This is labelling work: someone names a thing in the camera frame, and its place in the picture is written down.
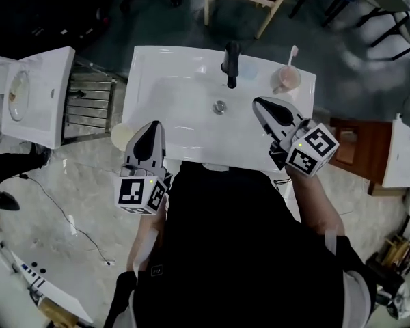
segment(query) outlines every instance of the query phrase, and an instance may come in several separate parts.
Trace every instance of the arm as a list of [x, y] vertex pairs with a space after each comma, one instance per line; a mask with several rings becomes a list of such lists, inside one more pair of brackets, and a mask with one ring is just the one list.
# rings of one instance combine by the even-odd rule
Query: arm
[[337, 230], [338, 236], [344, 236], [342, 219], [329, 201], [318, 177], [308, 178], [288, 165], [286, 171], [292, 178], [302, 223], [317, 234]]
[[[164, 233], [164, 225], [165, 225], [165, 203], [166, 197], [163, 198], [158, 213], [156, 215], [142, 215], [141, 219], [139, 220], [139, 227], [137, 236], [135, 237], [135, 241], [132, 245], [131, 251], [129, 252], [128, 262], [126, 264], [127, 271], [133, 271], [133, 264], [134, 261], [139, 254], [139, 250], [143, 245], [143, 242], [146, 239], [147, 234], [151, 228], [154, 228], [158, 231], [159, 235], [155, 243], [155, 247], [160, 247], [161, 242], [163, 239]], [[140, 270], [143, 271], [147, 267], [148, 261], [145, 261], [141, 264]]]

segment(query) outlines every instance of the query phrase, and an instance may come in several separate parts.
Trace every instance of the wooden cabinet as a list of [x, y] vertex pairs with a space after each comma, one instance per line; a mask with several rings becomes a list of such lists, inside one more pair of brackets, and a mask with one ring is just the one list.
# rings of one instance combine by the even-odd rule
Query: wooden cabinet
[[392, 137], [391, 122], [360, 122], [332, 118], [340, 147], [330, 164], [383, 184]]

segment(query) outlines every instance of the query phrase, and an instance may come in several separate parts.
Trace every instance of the black shoe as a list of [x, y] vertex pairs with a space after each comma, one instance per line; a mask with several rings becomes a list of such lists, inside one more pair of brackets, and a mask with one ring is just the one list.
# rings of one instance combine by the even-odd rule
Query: black shoe
[[8, 192], [0, 192], [0, 209], [17, 211], [20, 210], [20, 206]]
[[41, 168], [49, 164], [53, 151], [50, 148], [33, 143], [29, 154], [36, 154], [42, 158]]

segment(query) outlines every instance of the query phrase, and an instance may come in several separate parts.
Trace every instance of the bathroom sink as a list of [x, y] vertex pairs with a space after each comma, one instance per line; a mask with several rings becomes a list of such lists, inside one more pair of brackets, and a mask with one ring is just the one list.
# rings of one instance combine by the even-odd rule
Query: bathroom sink
[[237, 86], [229, 89], [223, 57], [204, 49], [135, 47], [122, 122], [137, 130], [159, 120], [170, 159], [278, 172], [252, 100], [276, 96], [311, 117], [316, 76], [300, 70], [299, 88], [274, 95], [271, 75], [283, 65], [241, 55]]
[[64, 102], [74, 59], [70, 47], [10, 60], [2, 132], [48, 148], [61, 146]]

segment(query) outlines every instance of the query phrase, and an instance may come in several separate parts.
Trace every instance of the black cable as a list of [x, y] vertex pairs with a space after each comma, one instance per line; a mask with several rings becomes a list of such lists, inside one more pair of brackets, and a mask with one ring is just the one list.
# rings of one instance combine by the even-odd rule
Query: black cable
[[289, 183], [292, 179], [291, 178], [286, 178], [283, 180], [273, 180], [273, 183], [275, 184], [275, 188], [279, 190], [278, 186], [279, 185], [285, 185], [286, 183]]
[[38, 304], [40, 303], [40, 297], [38, 297], [37, 299], [35, 299], [33, 297], [34, 291], [32, 290], [33, 286], [35, 285], [36, 282], [38, 282], [41, 279], [40, 276], [38, 276], [37, 279], [35, 279], [32, 284], [27, 288], [29, 291], [29, 296], [32, 299], [33, 303], [35, 304], [36, 307], [38, 307]]
[[34, 181], [36, 184], [38, 184], [38, 186], [41, 187], [42, 191], [44, 192], [44, 194], [49, 197], [49, 199], [55, 203], [55, 205], [57, 206], [58, 209], [60, 209], [60, 211], [62, 212], [62, 215], [64, 216], [64, 218], [67, 220], [67, 222], [74, 227], [74, 229], [82, 234], [84, 234], [97, 248], [100, 256], [102, 257], [102, 259], [107, 263], [108, 266], [111, 266], [111, 263], [103, 256], [102, 251], [100, 250], [100, 248], [98, 247], [97, 243], [94, 242], [90, 236], [88, 236], [88, 234], [86, 234], [84, 231], [78, 229], [75, 225], [72, 224], [72, 222], [67, 218], [67, 215], [65, 214], [65, 212], [62, 210], [62, 208], [58, 205], [58, 203], [46, 192], [46, 190], [44, 189], [44, 187], [37, 181], [34, 180], [33, 178], [31, 178], [30, 176], [26, 175], [26, 174], [20, 174], [20, 178], [22, 178], [23, 180], [32, 180]]

